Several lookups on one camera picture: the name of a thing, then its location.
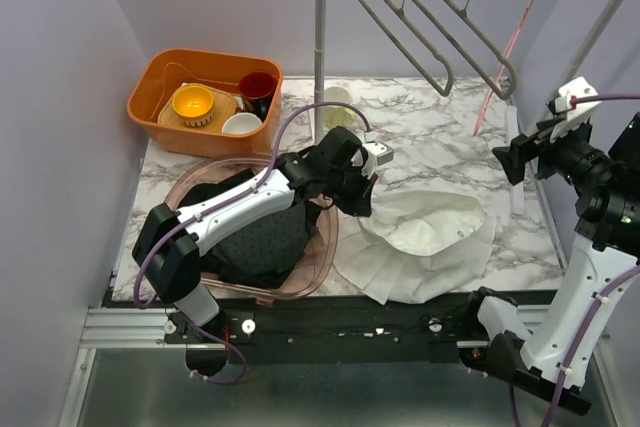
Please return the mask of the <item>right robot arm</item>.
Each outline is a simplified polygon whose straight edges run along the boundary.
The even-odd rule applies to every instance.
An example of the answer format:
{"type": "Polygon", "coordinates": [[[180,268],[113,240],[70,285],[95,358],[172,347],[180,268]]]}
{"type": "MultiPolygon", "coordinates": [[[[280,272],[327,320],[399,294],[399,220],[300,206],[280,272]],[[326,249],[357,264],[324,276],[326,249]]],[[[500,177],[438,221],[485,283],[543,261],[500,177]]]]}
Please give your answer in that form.
{"type": "Polygon", "coordinates": [[[639,119],[632,118],[608,152],[590,144],[591,131],[585,122],[557,140],[537,132],[493,150],[511,184],[522,182],[535,161],[537,178],[558,175],[577,194],[569,265],[541,324],[529,331],[516,301],[485,287],[471,294],[459,317],[467,336],[488,335],[480,370],[548,401],[544,425],[559,408],[589,411],[581,395],[588,362],[639,275],[639,119]]]}

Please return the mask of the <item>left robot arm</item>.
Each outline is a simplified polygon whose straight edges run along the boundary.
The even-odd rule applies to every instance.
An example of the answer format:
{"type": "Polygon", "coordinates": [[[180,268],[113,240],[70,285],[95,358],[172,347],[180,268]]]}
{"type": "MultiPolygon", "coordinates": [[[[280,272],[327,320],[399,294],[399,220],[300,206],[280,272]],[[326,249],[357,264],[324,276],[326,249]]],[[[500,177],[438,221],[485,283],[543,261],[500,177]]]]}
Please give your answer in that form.
{"type": "Polygon", "coordinates": [[[202,273],[281,286],[317,235],[323,211],[370,216],[376,169],[389,152],[336,127],[318,145],[281,154],[254,177],[228,180],[225,191],[208,200],[177,210],[161,203],[133,248],[139,274],[188,319],[197,340],[212,341],[221,332],[222,311],[202,273]]]}

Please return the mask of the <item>white skirt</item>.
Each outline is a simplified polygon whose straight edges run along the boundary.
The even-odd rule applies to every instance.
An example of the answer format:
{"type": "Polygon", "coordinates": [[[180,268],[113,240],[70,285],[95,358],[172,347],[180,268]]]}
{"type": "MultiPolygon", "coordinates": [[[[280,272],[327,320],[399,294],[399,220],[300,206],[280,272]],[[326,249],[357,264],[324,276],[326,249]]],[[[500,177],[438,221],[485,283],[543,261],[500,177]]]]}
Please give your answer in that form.
{"type": "Polygon", "coordinates": [[[497,220],[474,197],[414,190],[371,201],[368,217],[341,221],[337,272],[384,305],[421,304],[479,278],[497,220]]]}

